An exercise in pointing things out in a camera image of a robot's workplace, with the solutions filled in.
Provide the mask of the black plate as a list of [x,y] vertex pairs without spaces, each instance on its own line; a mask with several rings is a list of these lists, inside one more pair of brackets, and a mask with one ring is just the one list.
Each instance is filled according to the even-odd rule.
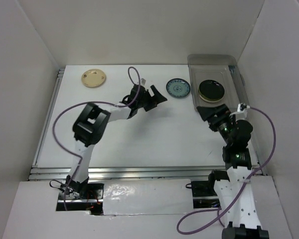
[[223,85],[215,80],[205,80],[199,84],[198,93],[202,95],[225,95],[225,89]]

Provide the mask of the blue patterned plate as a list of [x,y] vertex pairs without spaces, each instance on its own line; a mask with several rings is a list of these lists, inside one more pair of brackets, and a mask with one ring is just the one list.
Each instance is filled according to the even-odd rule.
[[190,84],[181,78],[174,78],[167,82],[166,91],[174,98],[182,99],[189,95]]

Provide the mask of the cream plate with flowers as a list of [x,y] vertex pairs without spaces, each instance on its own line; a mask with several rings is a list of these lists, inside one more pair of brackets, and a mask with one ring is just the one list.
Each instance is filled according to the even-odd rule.
[[106,74],[100,69],[90,69],[82,74],[82,84],[88,88],[101,86],[106,80]]

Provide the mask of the lime green plate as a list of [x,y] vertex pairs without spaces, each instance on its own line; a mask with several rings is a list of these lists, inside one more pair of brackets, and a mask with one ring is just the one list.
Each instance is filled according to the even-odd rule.
[[199,94],[199,97],[205,102],[216,103],[221,101],[224,98],[224,94],[216,94],[216,95],[202,95]]

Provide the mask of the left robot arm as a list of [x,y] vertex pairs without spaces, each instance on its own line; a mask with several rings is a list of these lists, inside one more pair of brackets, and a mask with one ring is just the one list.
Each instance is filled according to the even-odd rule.
[[153,95],[143,86],[133,86],[129,95],[126,95],[117,105],[104,110],[97,104],[89,102],[78,116],[72,130],[76,141],[75,154],[80,156],[73,161],[71,170],[66,178],[66,186],[78,199],[88,194],[89,165],[95,145],[101,140],[108,123],[116,120],[132,118],[143,108],[146,112],[154,109],[158,104],[166,102],[164,97],[154,85]]

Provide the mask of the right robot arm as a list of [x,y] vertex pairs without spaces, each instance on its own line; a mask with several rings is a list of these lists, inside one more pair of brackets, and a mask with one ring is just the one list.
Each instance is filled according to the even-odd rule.
[[197,107],[197,111],[226,143],[222,149],[226,169],[212,171],[207,182],[208,192],[219,197],[224,212],[222,238],[269,238],[269,232],[260,223],[251,185],[252,163],[248,143],[252,125],[244,119],[236,119],[225,104],[213,108]]

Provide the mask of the clear plastic bin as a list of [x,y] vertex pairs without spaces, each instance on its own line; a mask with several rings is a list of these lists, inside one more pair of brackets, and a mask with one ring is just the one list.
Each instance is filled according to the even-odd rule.
[[[245,83],[236,59],[231,55],[190,54],[187,57],[191,94],[194,108],[217,107],[222,104],[235,111],[239,103],[249,104]],[[225,89],[224,98],[216,103],[205,102],[199,97],[198,87],[202,81],[215,80]]]

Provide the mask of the white foil covered panel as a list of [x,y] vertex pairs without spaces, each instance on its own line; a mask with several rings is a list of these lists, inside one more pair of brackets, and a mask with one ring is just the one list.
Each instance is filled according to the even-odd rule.
[[193,211],[189,179],[111,180],[104,183],[106,216],[177,215]]

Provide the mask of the aluminium table frame rail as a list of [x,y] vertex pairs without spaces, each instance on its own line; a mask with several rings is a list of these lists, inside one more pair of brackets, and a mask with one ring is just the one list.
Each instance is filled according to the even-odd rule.
[[29,176],[31,181],[65,179],[73,157],[57,145],[53,134],[73,150],[72,125],[83,110],[83,102],[116,103],[130,92],[130,78],[138,76],[146,80],[147,86],[156,86],[167,101],[149,112],[139,110],[132,119],[109,123],[93,151],[90,178],[194,178],[225,168],[224,141],[195,111],[192,97],[176,99],[166,91],[170,79],[189,80],[186,65],[137,65],[131,72],[126,65],[101,65],[106,80],[97,88],[81,83],[82,74],[90,69],[90,65],[68,65],[62,70]]

